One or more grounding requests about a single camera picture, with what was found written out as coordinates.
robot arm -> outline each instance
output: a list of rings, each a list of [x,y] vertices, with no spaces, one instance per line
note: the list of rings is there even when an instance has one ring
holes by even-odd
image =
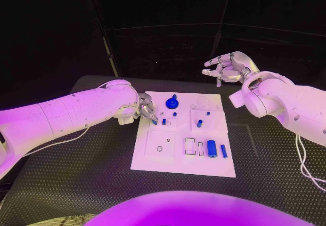
[[[243,83],[241,90],[230,96],[235,107],[246,105],[256,117],[273,115],[284,128],[315,143],[326,146],[326,92],[296,86],[290,79],[273,72],[260,72],[251,58],[240,51],[209,60],[218,64],[205,75],[221,81]]]
[[[104,88],[0,111],[0,178],[41,144],[111,117],[124,125],[140,115],[158,121],[150,95],[137,94],[126,80],[113,80]]]

